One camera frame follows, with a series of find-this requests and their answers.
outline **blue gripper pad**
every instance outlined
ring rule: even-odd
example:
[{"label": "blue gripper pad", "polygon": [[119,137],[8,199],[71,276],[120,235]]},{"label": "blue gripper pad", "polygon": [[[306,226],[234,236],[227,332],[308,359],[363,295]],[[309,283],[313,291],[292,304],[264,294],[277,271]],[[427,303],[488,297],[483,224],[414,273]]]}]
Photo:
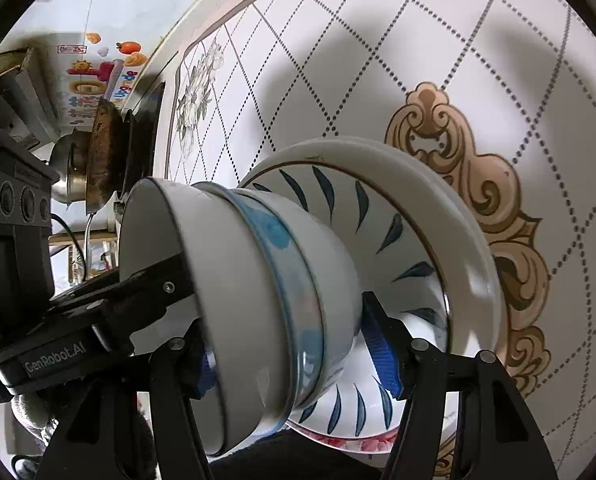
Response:
[{"label": "blue gripper pad", "polygon": [[363,333],[364,342],[378,373],[380,383],[395,399],[398,399],[403,391],[398,374],[398,359],[387,343],[378,322],[366,306],[363,306],[360,330]]},{"label": "blue gripper pad", "polygon": [[198,383],[195,386],[196,391],[198,392],[200,398],[204,397],[204,394],[207,393],[210,389],[216,386],[216,374],[209,366],[209,359],[207,359],[207,352],[203,351],[203,367],[200,371],[200,377],[198,379]]}]

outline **stacked bowls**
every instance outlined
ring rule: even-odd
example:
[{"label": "stacked bowls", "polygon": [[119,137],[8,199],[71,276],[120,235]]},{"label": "stacked bowls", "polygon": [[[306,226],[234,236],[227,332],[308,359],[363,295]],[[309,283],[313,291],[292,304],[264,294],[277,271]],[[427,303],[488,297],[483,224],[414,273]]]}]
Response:
[{"label": "stacked bowls", "polygon": [[180,252],[195,290],[182,308],[203,318],[217,377],[193,410],[206,452],[219,455],[279,430],[335,383],[359,330],[361,286],[342,242],[290,200],[140,181],[124,212],[121,279]]}]

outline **black cable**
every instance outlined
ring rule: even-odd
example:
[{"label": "black cable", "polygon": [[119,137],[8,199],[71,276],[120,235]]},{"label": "black cable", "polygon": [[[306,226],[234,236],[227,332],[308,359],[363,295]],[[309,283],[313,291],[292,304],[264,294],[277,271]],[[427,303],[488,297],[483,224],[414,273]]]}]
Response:
[{"label": "black cable", "polygon": [[62,253],[62,251],[65,250],[67,247],[69,247],[69,245],[63,245],[60,247],[56,247],[55,249],[52,249],[51,251],[49,251],[49,257],[53,258],[54,256],[56,256],[56,254]]},{"label": "black cable", "polygon": [[[65,231],[67,231],[67,234],[71,237],[73,244],[76,246],[76,249],[78,250],[78,255],[80,256],[80,259],[82,260],[82,265],[87,268],[87,262],[85,261],[85,255],[82,252],[82,249],[80,248],[80,244],[78,243],[78,240],[76,240],[76,237],[73,235],[73,232],[71,229],[69,229],[69,226],[67,225],[67,222],[65,222],[62,218],[60,218],[57,214],[52,213],[52,220],[56,220]],[[87,272],[85,272],[85,274],[82,277],[82,281],[84,282],[87,279]]]}]

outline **white plate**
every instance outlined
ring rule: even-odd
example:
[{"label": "white plate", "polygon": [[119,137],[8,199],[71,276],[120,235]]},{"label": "white plate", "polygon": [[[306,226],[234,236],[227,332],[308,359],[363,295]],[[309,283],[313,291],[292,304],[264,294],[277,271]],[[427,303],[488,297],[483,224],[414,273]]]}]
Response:
[{"label": "white plate", "polygon": [[[308,141],[267,158],[243,187],[285,196],[329,224],[364,290],[412,335],[446,348],[449,326],[452,353],[495,349],[502,303],[488,246],[462,200],[417,160],[369,140]],[[339,449],[389,452],[403,408],[378,382],[359,336],[337,387],[290,420]],[[443,440],[456,416],[450,394]]]}]

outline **dotted diamond tile pattern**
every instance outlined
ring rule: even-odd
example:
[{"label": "dotted diamond tile pattern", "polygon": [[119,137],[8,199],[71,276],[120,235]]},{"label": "dotted diamond tile pattern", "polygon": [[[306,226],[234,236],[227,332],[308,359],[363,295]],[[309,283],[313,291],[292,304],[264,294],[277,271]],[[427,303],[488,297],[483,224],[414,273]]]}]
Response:
[{"label": "dotted diamond tile pattern", "polygon": [[167,177],[234,187],[302,140],[384,141],[422,82],[466,117],[478,153],[508,163],[536,221],[546,365],[527,403],[575,479],[596,453],[596,39],[566,1],[248,2],[171,81]]}]

